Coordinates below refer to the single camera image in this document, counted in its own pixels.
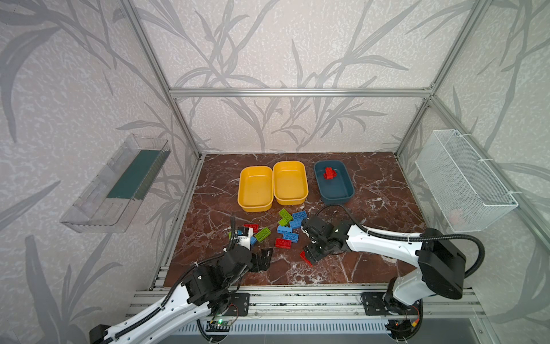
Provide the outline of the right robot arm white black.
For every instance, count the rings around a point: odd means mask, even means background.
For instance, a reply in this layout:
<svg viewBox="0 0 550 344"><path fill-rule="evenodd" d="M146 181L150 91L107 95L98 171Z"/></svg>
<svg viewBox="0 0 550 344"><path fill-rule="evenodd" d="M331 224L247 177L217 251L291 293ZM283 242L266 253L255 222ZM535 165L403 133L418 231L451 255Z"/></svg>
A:
<svg viewBox="0 0 550 344"><path fill-rule="evenodd" d="M392 279L382 301L392 313L434 295L459 300L464 280L485 259L482 241L468 234L442 234L428 228L423 233L397 233L356 224L354 220L331 224L313 215L302 222L310 243L304 247L305 261L314 265L342 252L362 252L405 262L414 271Z"/></svg>

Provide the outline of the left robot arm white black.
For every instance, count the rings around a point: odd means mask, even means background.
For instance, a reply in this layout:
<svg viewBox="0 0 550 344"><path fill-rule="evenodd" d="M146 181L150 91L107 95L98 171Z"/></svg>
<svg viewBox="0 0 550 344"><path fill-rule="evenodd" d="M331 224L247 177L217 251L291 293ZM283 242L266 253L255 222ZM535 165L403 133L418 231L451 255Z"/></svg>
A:
<svg viewBox="0 0 550 344"><path fill-rule="evenodd" d="M210 314L218 315L230 305L229 288L248 272L269 269L274 250L259 254L236 245L226 252L196 263L183 273L166 296L144 311L117 324L97 325L91 343L159 343L184 325Z"/></svg>

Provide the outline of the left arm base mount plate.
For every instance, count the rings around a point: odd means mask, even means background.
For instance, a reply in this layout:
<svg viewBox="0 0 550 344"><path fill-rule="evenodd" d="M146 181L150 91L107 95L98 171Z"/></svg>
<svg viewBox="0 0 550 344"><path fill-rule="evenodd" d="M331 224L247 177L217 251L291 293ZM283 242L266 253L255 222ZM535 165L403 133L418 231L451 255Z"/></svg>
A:
<svg viewBox="0 0 550 344"><path fill-rule="evenodd" d="M244 317L249 314L251 295L246 292L238 292L231 295L231 299L226 304L226 308L217 312L218 316L226 317Z"/></svg>

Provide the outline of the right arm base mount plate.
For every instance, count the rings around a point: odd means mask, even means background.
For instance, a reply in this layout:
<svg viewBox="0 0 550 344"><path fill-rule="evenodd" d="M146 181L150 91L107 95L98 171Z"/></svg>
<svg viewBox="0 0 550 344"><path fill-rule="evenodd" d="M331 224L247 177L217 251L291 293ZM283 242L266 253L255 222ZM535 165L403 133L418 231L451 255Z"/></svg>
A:
<svg viewBox="0 0 550 344"><path fill-rule="evenodd" d="M406 305L393 297L387 296L386 292L364 292L360 296L360 302L365 315L412 316L423 311L422 300L417 300L412 305Z"/></svg>

